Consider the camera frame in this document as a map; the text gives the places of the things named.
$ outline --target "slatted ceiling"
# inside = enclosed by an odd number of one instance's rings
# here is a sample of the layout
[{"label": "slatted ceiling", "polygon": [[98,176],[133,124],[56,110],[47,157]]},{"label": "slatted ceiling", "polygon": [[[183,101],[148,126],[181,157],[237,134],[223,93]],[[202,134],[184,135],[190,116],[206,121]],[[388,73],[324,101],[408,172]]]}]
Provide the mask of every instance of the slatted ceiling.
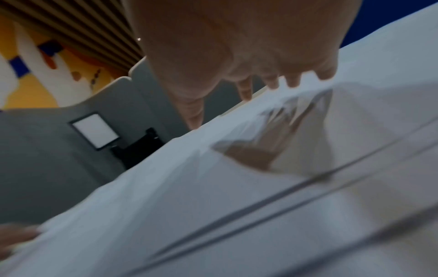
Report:
[{"label": "slatted ceiling", "polygon": [[0,0],[0,13],[123,72],[143,56],[119,0]]}]

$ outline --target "white fabric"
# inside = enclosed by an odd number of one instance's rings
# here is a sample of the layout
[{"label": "white fabric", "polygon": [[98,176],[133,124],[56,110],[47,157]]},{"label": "white fabric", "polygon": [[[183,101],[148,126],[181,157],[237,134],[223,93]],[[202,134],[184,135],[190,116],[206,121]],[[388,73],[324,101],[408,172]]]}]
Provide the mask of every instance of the white fabric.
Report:
[{"label": "white fabric", "polygon": [[[343,48],[334,80],[306,74],[294,90],[282,82],[172,140],[46,222],[0,276],[437,276],[437,15],[433,5]],[[305,103],[331,87],[331,162],[318,170],[354,162],[344,169],[303,186],[306,174],[257,171],[212,150],[254,138],[263,112],[286,99],[308,92]]]}]

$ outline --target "gray partition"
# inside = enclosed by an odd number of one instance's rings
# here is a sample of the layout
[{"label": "gray partition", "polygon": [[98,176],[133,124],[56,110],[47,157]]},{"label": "gray partition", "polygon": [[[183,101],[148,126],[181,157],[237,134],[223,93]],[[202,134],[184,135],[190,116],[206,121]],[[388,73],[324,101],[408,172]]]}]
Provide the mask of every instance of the gray partition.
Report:
[{"label": "gray partition", "polygon": [[82,201],[124,169],[109,149],[94,150],[68,122],[97,111],[127,143],[154,127],[170,136],[129,78],[96,96],[59,109],[0,114],[0,223],[41,223]]},{"label": "gray partition", "polygon": [[[154,114],[157,115],[173,137],[182,136],[188,132],[186,125],[153,76],[145,59],[138,62],[130,70],[129,75]],[[254,92],[257,92],[264,86],[260,78],[254,78]],[[227,82],[220,83],[205,100],[204,123],[223,114],[238,103],[240,103],[240,98],[235,85]]]}]

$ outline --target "finger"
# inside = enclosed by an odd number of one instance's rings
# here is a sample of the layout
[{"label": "finger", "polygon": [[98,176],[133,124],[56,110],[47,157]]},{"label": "finger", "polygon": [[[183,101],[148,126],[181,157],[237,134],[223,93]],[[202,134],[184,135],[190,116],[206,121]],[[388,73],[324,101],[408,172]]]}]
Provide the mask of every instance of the finger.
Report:
[{"label": "finger", "polygon": [[252,99],[252,76],[236,82],[236,86],[242,101],[250,101]]},{"label": "finger", "polygon": [[202,125],[204,118],[204,99],[176,100],[175,106],[189,129],[195,130]]},{"label": "finger", "polygon": [[301,73],[300,74],[285,74],[287,86],[290,88],[296,88],[301,83]]},{"label": "finger", "polygon": [[35,226],[19,227],[10,225],[0,230],[0,246],[11,246],[17,243],[33,240],[40,235]]},{"label": "finger", "polygon": [[280,86],[278,75],[263,76],[261,79],[270,89],[277,89]]},{"label": "finger", "polygon": [[12,255],[12,250],[9,248],[0,248],[0,261],[6,260]]},{"label": "finger", "polygon": [[336,75],[338,71],[338,53],[332,55],[330,59],[320,68],[315,70],[316,75],[320,80],[329,80]]}]

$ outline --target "black frame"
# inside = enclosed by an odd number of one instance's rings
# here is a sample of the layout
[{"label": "black frame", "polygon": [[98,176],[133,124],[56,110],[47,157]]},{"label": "black frame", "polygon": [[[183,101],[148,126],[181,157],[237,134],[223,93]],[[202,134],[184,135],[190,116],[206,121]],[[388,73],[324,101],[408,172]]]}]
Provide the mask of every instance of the black frame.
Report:
[{"label": "black frame", "polygon": [[[110,142],[108,142],[107,144],[105,144],[104,146],[102,146],[102,147],[100,147],[100,148],[96,148],[95,146],[94,146],[94,144],[93,143],[91,143],[91,141],[89,141],[88,140],[88,138],[86,137],[86,136],[84,136],[75,126],[74,126],[74,123],[76,123],[76,122],[78,122],[78,121],[81,121],[81,120],[83,120],[83,119],[86,119],[87,117],[90,117],[90,116],[92,116],[92,115],[98,115],[98,116],[100,116],[100,118],[112,129],[112,131],[117,135],[117,136],[119,136],[118,138],[116,138],[115,140],[112,140],[112,141],[110,141]],[[89,113],[89,114],[86,114],[86,115],[83,115],[83,116],[81,116],[81,117],[79,117],[79,118],[77,118],[77,119],[74,119],[74,120],[72,120],[72,121],[70,121],[70,122],[68,122],[68,124],[73,128],[73,130],[76,132],[76,133],[78,133],[94,150],[97,150],[97,151],[100,151],[100,150],[102,150],[102,149],[104,149],[105,147],[107,147],[108,145],[110,145],[111,143],[113,143],[113,142],[115,142],[115,141],[118,141],[118,140],[120,140],[122,137],[120,136],[120,134],[114,129],[114,127],[113,126],[111,126],[111,124],[110,123],[108,123],[108,121],[100,114],[100,113],[98,113],[98,112],[92,112],[92,113]]]}]

